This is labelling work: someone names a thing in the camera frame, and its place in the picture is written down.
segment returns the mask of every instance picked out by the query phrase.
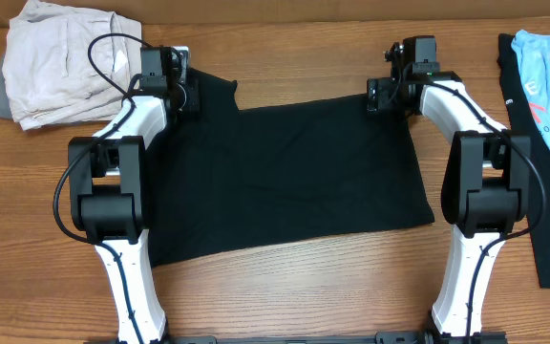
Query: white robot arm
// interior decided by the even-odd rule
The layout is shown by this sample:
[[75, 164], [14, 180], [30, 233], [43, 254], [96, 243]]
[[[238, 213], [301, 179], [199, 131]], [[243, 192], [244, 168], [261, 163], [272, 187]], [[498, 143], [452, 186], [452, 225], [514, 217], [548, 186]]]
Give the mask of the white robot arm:
[[[527, 176], [518, 171], [516, 161], [510, 162], [515, 159], [515, 155], [511, 154], [510, 150], [501, 148], [501, 142], [490, 137], [492, 130], [481, 124], [476, 114], [460, 99], [459, 95], [469, 99], [481, 116], [485, 117], [485, 120], [493, 127], [502, 130], [505, 127], [489, 118], [476, 106], [466, 94], [464, 85], [455, 74], [443, 77], [443, 75], [433, 72], [434, 68], [438, 68], [438, 64], [435, 62], [434, 38], [414, 37], [404, 42], [408, 46], [407, 49], [411, 50], [411, 53], [407, 54], [407, 59], [409, 59], [409, 55], [414, 55], [414, 61], [409, 64], [411, 75], [427, 75], [431, 83], [438, 83], [451, 90], [456, 90], [458, 95], [429, 85], [429, 83], [423, 86], [417, 82], [407, 84], [402, 82], [402, 77], [399, 79], [371, 79], [368, 82], [368, 114], [369, 116], [383, 116], [384, 113], [392, 110], [399, 112], [401, 106], [404, 110], [418, 110], [435, 123], [452, 145], [441, 195], [445, 218], [452, 224], [452, 239], [442, 289], [432, 308], [436, 335], [431, 335], [430, 338], [428, 336], [419, 338], [416, 336], [417, 333], [414, 334], [415, 337], [409, 333], [378, 333], [373, 339], [377, 344], [401, 343], [399, 339], [411, 335], [408, 337], [410, 338], [409, 343], [412, 343], [411, 340], [425, 344], [439, 343], [439, 338], [447, 338], [446, 342], [451, 344], [462, 343], [456, 340], [462, 338], [467, 329], [468, 296], [476, 263], [482, 250], [512, 229], [512, 223], [519, 221], [524, 216], [527, 204], [527, 194], [523, 186], [516, 187], [508, 183], [509, 181], [497, 183], [497, 181], [484, 180], [482, 169], [487, 166], [504, 168], [507, 171], [507, 176], [521, 179], [521, 185], [527, 183]], [[400, 58], [404, 61], [403, 46], [395, 48], [394, 45], [389, 52], [390, 56], [397, 56], [394, 59]], [[188, 67], [189, 52], [185, 47], [178, 47], [178, 50], [185, 52], [183, 55], [185, 71]], [[404, 74], [400, 66], [397, 68], [398, 71], [401, 71], [399, 75], [403, 75], [405, 79], [412, 79], [406, 76], [407, 68], [405, 68]], [[389, 90], [396, 82], [398, 84], [394, 92], [399, 95], [395, 96], [396, 102], [392, 103], [391, 98], [394, 97], [391, 97]], [[106, 162], [95, 168], [91, 166], [89, 159], [86, 159], [85, 164], [83, 166], [80, 164], [79, 168], [76, 168], [78, 171], [70, 175], [72, 213], [76, 227], [86, 230], [87, 236], [92, 238], [93, 242], [104, 243], [113, 248], [123, 267], [123, 269], [118, 268], [112, 252], [96, 246], [97, 253], [107, 270], [116, 301], [119, 321], [117, 342], [127, 344], [173, 343], [173, 339], [168, 335], [166, 316], [159, 304], [152, 279], [147, 252], [148, 225], [142, 221], [148, 209], [141, 199], [138, 186], [141, 183], [138, 180], [141, 180], [143, 173], [141, 163], [137, 163], [137, 160], [141, 159], [142, 151], [152, 142], [154, 136], [167, 126], [171, 116], [167, 109], [166, 99], [162, 97], [144, 95], [135, 96], [133, 100], [137, 106], [135, 112], [117, 129], [116, 133], [106, 140], [106, 143], [110, 142], [110, 145], [105, 144], [100, 151], [96, 152], [100, 160]], [[120, 121], [127, 114], [130, 106], [130, 102], [125, 100], [120, 114], [107, 128], [97, 132], [95, 136], [102, 135], [114, 123]], [[126, 140], [130, 140], [134, 147], [131, 149], [131, 155], [125, 148]], [[86, 140], [72, 140], [70, 142], [70, 159], [86, 144]], [[130, 160], [135, 161], [129, 167]], [[110, 196], [96, 195], [95, 191], [90, 189], [91, 177], [95, 176], [95, 170], [100, 171], [101, 176], [119, 175], [120, 190], [126, 188], [128, 194], [128, 190], [132, 189], [135, 192], [132, 192], [135, 198], [131, 202], [127, 202], [128, 200], [113, 201], [108, 198]], [[486, 201], [492, 200], [495, 195], [498, 195], [501, 200], [486, 206]], [[101, 203], [103, 200], [107, 202], [107, 206]], [[506, 203], [508, 205], [504, 206], [505, 209], [499, 209], [502, 204]], [[129, 211], [128, 208], [133, 207], [129, 204], [135, 207], [133, 211]], [[137, 204], [143, 205], [143, 207], [138, 210]], [[116, 223], [117, 226], [122, 226], [122, 229], [108, 228], [104, 222]], [[472, 306], [471, 333], [481, 333], [481, 307], [492, 267], [502, 245], [503, 243], [499, 243], [490, 249], [478, 274]], [[125, 296], [125, 284], [129, 297]], [[339, 337], [336, 342], [355, 343], [353, 340]], [[175, 342], [183, 343], [184, 341], [175, 340]], [[192, 342], [201, 343], [196, 338]], [[503, 335], [493, 337], [484, 335], [481, 343], [500, 344], [507, 343], [507, 341]]]

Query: gray cloth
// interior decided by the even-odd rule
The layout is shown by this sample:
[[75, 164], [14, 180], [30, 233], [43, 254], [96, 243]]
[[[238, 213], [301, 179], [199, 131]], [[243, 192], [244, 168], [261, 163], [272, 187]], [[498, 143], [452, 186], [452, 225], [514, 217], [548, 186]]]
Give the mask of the gray cloth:
[[1, 72], [1, 67], [4, 64], [4, 56], [0, 59], [0, 118], [11, 119], [10, 100], [6, 94], [6, 80]]

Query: beige shirt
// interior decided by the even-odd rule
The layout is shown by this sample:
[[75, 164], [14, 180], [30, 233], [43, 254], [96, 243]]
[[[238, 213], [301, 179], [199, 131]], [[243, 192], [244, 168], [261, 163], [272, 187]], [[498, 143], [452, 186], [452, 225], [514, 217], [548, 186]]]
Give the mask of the beige shirt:
[[[23, 130], [47, 124], [109, 120], [121, 109], [122, 94], [100, 77], [88, 60], [99, 35], [124, 32], [141, 38], [141, 24], [114, 12], [78, 9], [29, 0], [10, 20], [3, 64], [14, 121]], [[126, 89], [141, 73], [140, 44], [108, 37], [93, 47], [103, 74]]]

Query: black garment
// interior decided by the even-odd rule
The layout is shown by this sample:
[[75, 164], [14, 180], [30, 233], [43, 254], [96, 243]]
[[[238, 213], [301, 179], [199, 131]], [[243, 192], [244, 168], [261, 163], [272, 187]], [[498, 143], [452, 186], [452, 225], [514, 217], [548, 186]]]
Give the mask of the black garment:
[[239, 111], [236, 82], [193, 71], [201, 115], [148, 150], [153, 266], [434, 221], [409, 128], [366, 95]]
[[[546, 190], [547, 206], [542, 214], [544, 219], [540, 226], [534, 229], [531, 236], [540, 286], [550, 289], [550, 150], [534, 123], [527, 98], [523, 93], [517, 56], [511, 48], [513, 38], [509, 34], [499, 36], [500, 86], [506, 101], [508, 116], [511, 120], [511, 128], [516, 132], [528, 135], [532, 140], [532, 162], [539, 171]], [[535, 177], [532, 177], [527, 216], [529, 224], [532, 224], [539, 211], [539, 193], [538, 182]]]

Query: wood grain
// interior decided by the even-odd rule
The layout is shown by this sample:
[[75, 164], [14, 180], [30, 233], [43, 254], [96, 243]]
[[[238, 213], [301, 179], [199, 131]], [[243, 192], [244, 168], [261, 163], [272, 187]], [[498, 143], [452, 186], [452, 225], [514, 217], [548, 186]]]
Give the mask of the wood grain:
[[[145, 26], [153, 44], [188, 45], [193, 65], [240, 82], [240, 108], [365, 92], [389, 66], [393, 41], [434, 34], [444, 70], [508, 123], [498, 84], [497, 34], [550, 33], [550, 19]], [[0, 56], [6, 31], [0, 30]], [[56, 228], [53, 189], [67, 142], [102, 124], [23, 133], [0, 119], [0, 343], [79, 343], [116, 335], [114, 302], [93, 249]], [[412, 137], [436, 222], [216, 254], [154, 270], [174, 335], [251, 337], [415, 330], [444, 274], [449, 226], [439, 192], [449, 147], [425, 119]], [[63, 214], [69, 205], [61, 206]], [[550, 290], [541, 290], [529, 238], [500, 253], [484, 328], [512, 343], [550, 343]]]
[[[239, 24], [351, 20], [504, 19], [550, 15], [543, 0], [48, 0], [115, 11], [143, 24]], [[0, 28], [26, 0], [0, 0]]]

